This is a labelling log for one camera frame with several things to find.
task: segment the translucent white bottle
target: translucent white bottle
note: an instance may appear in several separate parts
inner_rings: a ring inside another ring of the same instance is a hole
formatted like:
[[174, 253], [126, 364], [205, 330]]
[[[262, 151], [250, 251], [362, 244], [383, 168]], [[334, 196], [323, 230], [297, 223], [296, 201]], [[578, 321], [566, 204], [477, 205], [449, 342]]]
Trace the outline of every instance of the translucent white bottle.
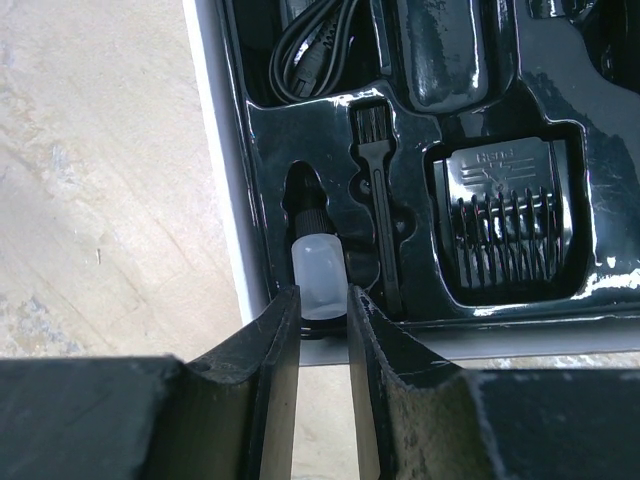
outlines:
[[293, 274], [300, 287], [302, 318], [330, 320], [347, 313], [347, 272], [342, 244], [330, 231], [324, 210], [296, 215], [296, 237], [291, 247]]

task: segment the black cable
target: black cable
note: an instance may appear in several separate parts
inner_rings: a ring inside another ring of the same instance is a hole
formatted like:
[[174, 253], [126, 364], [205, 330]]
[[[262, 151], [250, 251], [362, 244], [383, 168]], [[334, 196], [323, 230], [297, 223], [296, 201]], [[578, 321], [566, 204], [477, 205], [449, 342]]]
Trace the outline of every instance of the black cable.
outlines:
[[[285, 29], [269, 61], [271, 89], [283, 103], [332, 93], [349, 53], [349, 31], [359, 0], [316, 0]], [[319, 29], [297, 65], [302, 44]]]

